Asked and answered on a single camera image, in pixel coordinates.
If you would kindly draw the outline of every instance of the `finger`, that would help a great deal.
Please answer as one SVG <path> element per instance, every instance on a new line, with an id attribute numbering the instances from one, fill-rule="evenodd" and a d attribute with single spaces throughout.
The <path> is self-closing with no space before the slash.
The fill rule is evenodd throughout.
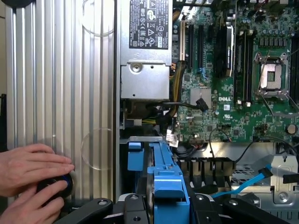
<path id="1" fill-rule="evenodd" d="M 28 201 L 33 195 L 35 195 L 36 193 L 36 187 L 37 185 L 31 185 L 28 186 L 27 190 L 24 191 L 11 205 L 10 205 L 10 209 L 14 208 L 16 206 L 19 206 L 21 204 L 23 204 L 24 202 Z"/>
<path id="2" fill-rule="evenodd" d="M 33 171 L 38 169 L 45 169 L 45 168 L 67 168 L 69 164 L 65 163 L 58 163 L 58 162 L 27 162 L 24 166 L 25 171 Z"/>
<path id="3" fill-rule="evenodd" d="M 29 171 L 24 175 L 24 184 L 26 185 L 56 176 L 66 175 L 70 173 L 74 168 L 74 165 L 69 164 L 67 167 L 45 168 Z"/>
<path id="4" fill-rule="evenodd" d="M 50 216 L 48 219 L 43 221 L 43 224 L 53 224 L 60 215 L 60 211 L 55 213 L 54 215 Z"/>
<path id="5" fill-rule="evenodd" d="M 37 162 L 59 162 L 71 163 L 71 159 L 61 155 L 47 154 L 47 153 L 31 153 L 26 155 L 26 160 Z"/>
<path id="6" fill-rule="evenodd" d="M 66 181 L 58 181 L 54 184 L 51 184 L 50 186 L 42 189 L 40 192 L 38 192 L 37 194 L 35 194 L 30 201 L 28 202 L 28 208 L 30 210 L 35 210 L 40 208 L 43 204 L 45 204 L 47 201 L 49 201 L 54 195 L 56 195 L 58 192 L 66 189 L 67 187 L 67 182 Z M 59 205 L 64 204 L 63 199 L 62 198 L 56 198 L 53 201 L 49 202 L 44 208 L 51 208 L 52 212 L 48 213 L 50 215 L 58 212 L 62 207 L 59 207 Z"/>
<path id="7" fill-rule="evenodd" d="M 37 152 L 45 152 L 45 153 L 51 153 L 51 154 L 54 153 L 54 151 L 51 147 L 46 146 L 44 144 L 34 144 L 34 145 L 22 147 L 20 149 L 25 150 L 26 152 L 29 152 L 29 153 L 37 153 Z"/>

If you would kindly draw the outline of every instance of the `warning label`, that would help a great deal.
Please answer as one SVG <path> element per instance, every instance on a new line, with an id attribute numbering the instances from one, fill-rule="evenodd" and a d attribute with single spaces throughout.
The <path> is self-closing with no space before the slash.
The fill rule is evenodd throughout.
<path id="1" fill-rule="evenodd" d="M 168 0 L 130 0 L 129 48 L 168 49 Z"/>

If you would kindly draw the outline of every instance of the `motherboard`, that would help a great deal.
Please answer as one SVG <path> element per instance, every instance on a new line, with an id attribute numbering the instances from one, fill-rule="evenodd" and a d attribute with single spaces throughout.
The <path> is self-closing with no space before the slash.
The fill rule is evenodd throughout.
<path id="1" fill-rule="evenodd" d="M 207 142 L 219 128 L 233 142 L 263 136 L 298 141 L 296 3 L 215 0 L 181 9 L 172 34 L 173 62 L 188 63 L 181 101 L 194 105 L 201 97 L 209 109 L 179 107 L 179 140 Z M 225 139 L 214 133 L 212 141 Z"/>

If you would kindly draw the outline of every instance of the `hand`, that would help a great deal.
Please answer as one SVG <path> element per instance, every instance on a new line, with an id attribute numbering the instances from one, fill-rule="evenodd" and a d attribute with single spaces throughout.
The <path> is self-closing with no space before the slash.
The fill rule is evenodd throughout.
<path id="1" fill-rule="evenodd" d="M 58 181 L 38 193 L 36 185 L 29 187 L 4 211 L 0 224 L 52 224 L 64 205 L 63 199 L 59 197 L 42 205 L 66 187 L 66 181 Z"/>
<path id="2" fill-rule="evenodd" d="M 43 144 L 0 153 L 0 196 L 13 197 L 29 184 L 68 174 L 74 169 L 70 163 Z"/>

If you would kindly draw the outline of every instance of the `green circuit board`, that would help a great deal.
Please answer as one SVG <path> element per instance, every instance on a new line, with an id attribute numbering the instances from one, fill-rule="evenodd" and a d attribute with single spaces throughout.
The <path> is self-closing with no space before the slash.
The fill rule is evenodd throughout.
<path id="1" fill-rule="evenodd" d="M 286 8 L 285 13 L 275 18 L 273 21 L 272 13 L 267 14 L 263 22 L 255 22 L 247 17 L 247 12 L 244 7 L 238 7 L 236 12 L 236 21 L 234 23 L 235 36 L 242 30 L 254 30 L 255 37 L 253 40 L 252 60 L 257 55 L 280 57 L 288 56 L 291 53 L 291 33 L 298 29 L 296 27 L 297 12 L 292 8 Z M 298 116 L 273 116 L 273 113 L 295 114 L 296 108 L 290 105 L 289 100 L 267 99 L 269 106 L 258 97 L 255 92 L 256 87 L 260 82 L 261 67 L 258 64 L 252 63 L 252 102 L 250 107 L 245 107 L 236 104 L 236 85 L 235 79 L 238 76 L 234 75 L 238 72 L 238 58 L 234 60 L 233 74 L 231 77 L 218 78 L 214 73 L 214 48 L 216 38 L 208 40 L 208 25 L 217 24 L 219 17 L 217 13 L 213 13 L 210 7 L 201 7 L 190 20 L 190 24 L 194 25 L 193 36 L 193 67 L 187 69 L 184 74 L 182 87 L 182 102 L 191 103 L 191 94 L 198 89 L 208 89 L 210 93 L 206 97 L 211 98 L 209 103 L 210 109 L 207 112 L 180 107 L 177 113 L 177 124 L 175 132 L 180 136 L 180 141 L 190 142 L 207 142 L 210 132 L 215 128 L 223 129 L 233 142 L 250 142 L 255 136 L 273 136 L 280 137 L 286 141 L 292 141 L 294 136 L 299 136 L 299 133 L 289 134 L 286 128 L 290 124 L 299 125 Z M 203 68 L 204 74 L 199 72 L 197 59 L 198 56 L 198 29 L 203 26 L 204 41 L 203 41 Z M 217 33 L 217 26 L 214 28 L 214 33 Z M 188 52 L 188 37 L 186 35 L 186 52 Z M 179 42 L 173 42 L 173 59 L 178 60 Z M 284 68 L 282 79 L 290 73 L 290 58 L 287 58 L 288 64 Z M 213 141 L 222 141 L 224 136 L 219 133 L 213 135 Z"/>

